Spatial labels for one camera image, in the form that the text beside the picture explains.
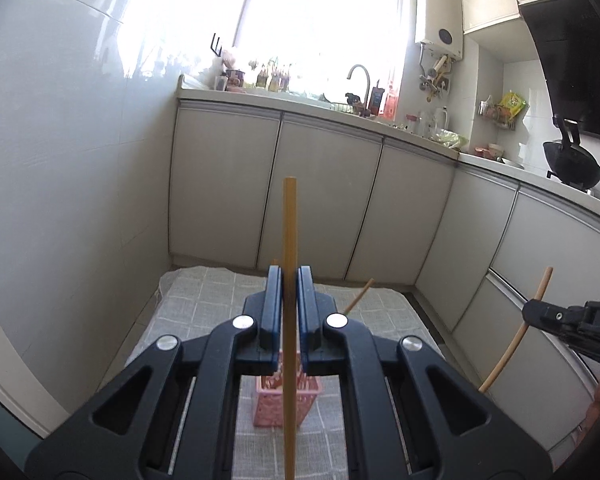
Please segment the right hand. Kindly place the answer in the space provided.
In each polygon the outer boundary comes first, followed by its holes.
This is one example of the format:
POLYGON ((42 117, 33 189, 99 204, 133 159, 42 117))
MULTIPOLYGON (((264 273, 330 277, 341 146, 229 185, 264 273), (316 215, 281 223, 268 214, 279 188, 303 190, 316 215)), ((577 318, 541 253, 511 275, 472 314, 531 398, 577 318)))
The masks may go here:
POLYGON ((600 382, 594 391, 593 402, 588 406, 581 425, 581 431, 578 437, 578 443, 581 443, 586 435, 591 431, 592 427, 600 418, 600 382))

